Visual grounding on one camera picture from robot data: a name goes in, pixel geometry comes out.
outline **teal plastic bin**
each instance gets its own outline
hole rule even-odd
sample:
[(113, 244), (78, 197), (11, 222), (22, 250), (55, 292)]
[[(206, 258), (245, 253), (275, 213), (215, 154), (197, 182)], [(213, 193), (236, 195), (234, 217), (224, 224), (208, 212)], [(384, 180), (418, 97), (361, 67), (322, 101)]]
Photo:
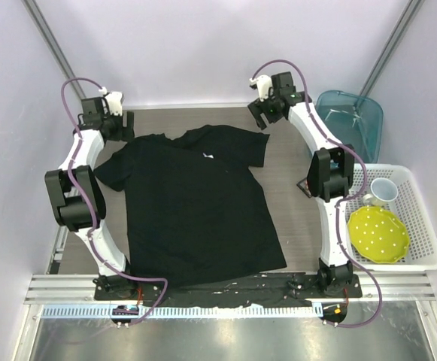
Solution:
[(384, 112), (376, 101), (329, 90), (320, 95), (316, 109), (332, 134), (352, 144), (365, 163), (378, 161)]

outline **plastic basket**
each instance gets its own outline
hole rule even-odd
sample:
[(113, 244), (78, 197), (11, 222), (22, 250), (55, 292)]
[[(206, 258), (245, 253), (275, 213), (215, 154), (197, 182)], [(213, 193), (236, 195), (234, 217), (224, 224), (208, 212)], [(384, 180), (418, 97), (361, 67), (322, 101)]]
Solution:
[[(407, 227), (411, 244), (407, 255), (391, 265), (377, 264), (362, 256), (349, 245), (351, 256), (366, 268), (375, 271), (422, 272), (437, 269), (437, 237), (429, 220), (425, 205), (414, 180), (413, 174), (399, 165), (367, 164), (368, 184), (378, 177), (389, 178), (397, 185), (399, 196), (390, 203), (388, 210), (396, 214)], [(354, 185), (350, 192), (355, 194), (363, 184), (363, 171), (355, 165)], [(347, 202), (347, 221), (350, 215), (363, 206), (362, 199)]]

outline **yellow plate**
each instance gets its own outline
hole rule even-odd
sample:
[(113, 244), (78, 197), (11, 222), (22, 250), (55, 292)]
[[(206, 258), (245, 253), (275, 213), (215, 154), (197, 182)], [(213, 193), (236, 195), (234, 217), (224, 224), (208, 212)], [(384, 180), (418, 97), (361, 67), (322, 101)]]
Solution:
[(361, 207), (348, 221), (351, 242), (359, 253), (376, 263), (395, 263), (411, 243), (397, 216), (380, 207)]

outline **cup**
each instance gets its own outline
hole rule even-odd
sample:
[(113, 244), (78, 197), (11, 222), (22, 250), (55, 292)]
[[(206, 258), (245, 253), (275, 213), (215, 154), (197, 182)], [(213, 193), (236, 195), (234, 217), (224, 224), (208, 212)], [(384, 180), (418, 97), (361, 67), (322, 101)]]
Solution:
[(364, 205), (385, 206), (397, 199), (399, 190), (394, 182), (387, 178), (375, 178), (370, 183), (370, 190), (362, 197)]

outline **black cloth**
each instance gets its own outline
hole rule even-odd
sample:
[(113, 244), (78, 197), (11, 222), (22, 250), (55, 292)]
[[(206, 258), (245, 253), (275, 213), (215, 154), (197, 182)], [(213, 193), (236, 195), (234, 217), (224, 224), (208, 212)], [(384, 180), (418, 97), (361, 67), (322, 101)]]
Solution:
[(263, 189), (268, 135), (203, 126), (170, 140), (146, 135), (95, 170), (125, 190), (132, 273), (171, 287), (286, 267)]

